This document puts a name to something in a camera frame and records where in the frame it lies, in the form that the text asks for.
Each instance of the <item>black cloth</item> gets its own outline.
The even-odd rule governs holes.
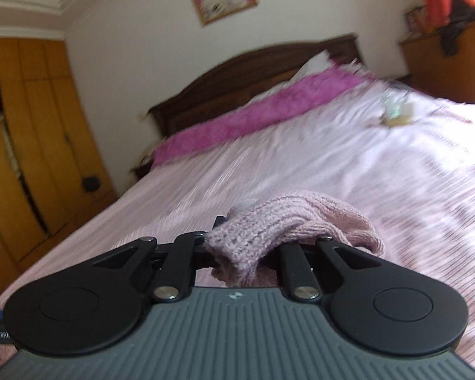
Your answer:
[[[457,54],[457,37],[466,29],[466,24],[475,21],[475,7],[464,0],[452,0],[448,26],[440,28],[442,49],[447,57]]]

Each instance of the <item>black device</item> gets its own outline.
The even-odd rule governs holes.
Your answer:
[[[475,379],[449,286],[319,238],[261,260],[279,287],[195,287],[218,266],[204,234],[143,237],[20,288],[0,380]]]

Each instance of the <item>bed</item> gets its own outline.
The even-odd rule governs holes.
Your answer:
[[[150,113],[175,138],[275,90],[324,50],[340,64],[362,62],[355,35],[267,47],[215,67]],[[471,319],[458,353],[475,366],[475,105],[411,92],[413,123],[389,129],[380,124],[384,91],[404,95],[368,79],[295,118],[154,167],[26,271],[1,295],[0,306],[28,281],[135,238],[171,242],[183,232],[210,230],[217,215],[245,198],[310,189],[368,216],[386,259],[465,297]],[[198,273],[197,284],[221,285],[208,269]]]

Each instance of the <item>gray ribbed plate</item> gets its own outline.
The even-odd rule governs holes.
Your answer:
[[[469,380],[475,371],[446,352],[382,357],[349,343],[310,304],[277,288],[194,288],[154,306],[144,323],[104,351],[53,359],[21,351],[0,380]]]

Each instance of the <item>wooden dresser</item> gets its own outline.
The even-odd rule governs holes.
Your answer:
[[[115,200],[64,43],[0,39],[0,293]]]
[[[446,57],[437,34],[402,41],[412,85],[436,97],[475,103],[475,22],[457,39],[459,51]]]

